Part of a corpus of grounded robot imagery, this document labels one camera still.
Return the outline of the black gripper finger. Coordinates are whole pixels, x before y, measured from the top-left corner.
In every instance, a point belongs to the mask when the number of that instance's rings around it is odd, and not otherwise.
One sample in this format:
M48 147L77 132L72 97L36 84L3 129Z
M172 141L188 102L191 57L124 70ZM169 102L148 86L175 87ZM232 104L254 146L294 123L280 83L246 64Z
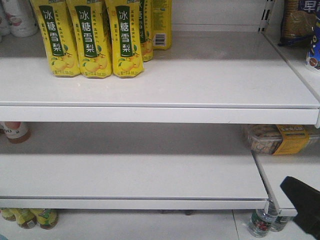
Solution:
M320 192L292 176L286 176L280 188L297 211L293 221L316 240L320 238Z

